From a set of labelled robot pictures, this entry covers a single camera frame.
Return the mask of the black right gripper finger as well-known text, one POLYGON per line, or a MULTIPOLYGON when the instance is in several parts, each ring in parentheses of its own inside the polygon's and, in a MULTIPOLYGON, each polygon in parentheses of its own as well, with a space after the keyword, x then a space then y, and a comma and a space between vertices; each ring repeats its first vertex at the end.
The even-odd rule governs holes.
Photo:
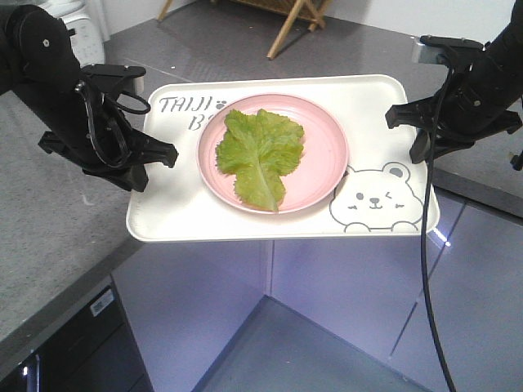
POLYGON ((430 157, 441 158, 446 154, 469 149, 470 143, 448 137, 440 126, 420 128, 409 150, 412 163, 427 162, 430 157))
POLYGON ((435 96, 393 105, 385 114, 389 129, 409 125, 419 129, 432 129, 435 124, 437 99, 435 96))

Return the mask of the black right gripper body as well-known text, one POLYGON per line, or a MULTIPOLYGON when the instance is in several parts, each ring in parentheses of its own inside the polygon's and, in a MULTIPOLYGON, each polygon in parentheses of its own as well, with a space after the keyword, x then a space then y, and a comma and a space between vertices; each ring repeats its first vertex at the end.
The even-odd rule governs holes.
POLYGON ((508 107, 522 96, 522 65, 477 60, 462 71, 448 66, 437 99, 435 126, 455 140, 470 143, 502 131, 512 134, 522 126, 508 107))

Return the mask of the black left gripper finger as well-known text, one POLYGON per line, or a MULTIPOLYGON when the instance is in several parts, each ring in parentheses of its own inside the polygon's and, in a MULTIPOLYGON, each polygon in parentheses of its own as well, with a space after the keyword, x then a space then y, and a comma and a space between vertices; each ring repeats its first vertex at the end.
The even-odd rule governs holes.
POLYGON ((107 180, 126 191, 143 192, 148 184, 146 169, 142 164, 125 168, 103 167, 100 170, 84 169, 83 173, 107 180))
POLYGON ((137 163, 162 163, 174 167, 178 152, 173 144, 162 142, 143 132, 134 134, 134 159, 137 163))

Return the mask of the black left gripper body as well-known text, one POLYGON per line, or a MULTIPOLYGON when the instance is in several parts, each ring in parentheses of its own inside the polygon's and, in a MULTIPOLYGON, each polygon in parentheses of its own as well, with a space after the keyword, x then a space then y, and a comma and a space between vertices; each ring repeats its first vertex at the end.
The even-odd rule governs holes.
POLYGON ((96 87, 76 87, 56 99, 56 106, 44 116, 49 127, 38 146, 56 153, 82 170, 140 165, 134 159, 134 134, 138 131, 126 113, 142 114, 96 87))

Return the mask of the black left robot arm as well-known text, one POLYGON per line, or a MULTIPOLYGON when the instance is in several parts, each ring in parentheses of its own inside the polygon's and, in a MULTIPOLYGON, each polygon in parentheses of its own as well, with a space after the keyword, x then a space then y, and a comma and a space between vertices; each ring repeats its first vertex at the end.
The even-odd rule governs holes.
POLYGON ((126 114, 143 115, 139 66, 81 66, 65 23, 36 5, 1 7, 1 92, 13 91, 47 125, 38 145, 83 173, 142 192, 145 166, 172 168, 174 145, 135 129, 126 114))

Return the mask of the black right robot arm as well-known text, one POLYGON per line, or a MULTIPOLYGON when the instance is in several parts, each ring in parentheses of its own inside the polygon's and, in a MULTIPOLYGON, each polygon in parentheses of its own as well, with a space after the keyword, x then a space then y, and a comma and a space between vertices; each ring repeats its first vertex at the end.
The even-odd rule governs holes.
POLYGON ((444 65, 448 74, 433 96, 393 105, 385 118, 389 128, 416 127, 409 150, 412 163, 471 148, 478 140, 522 126, 509 108, 522 96, 522 3, 492 42, 425 35, 415 38, 413 60, 444 65))

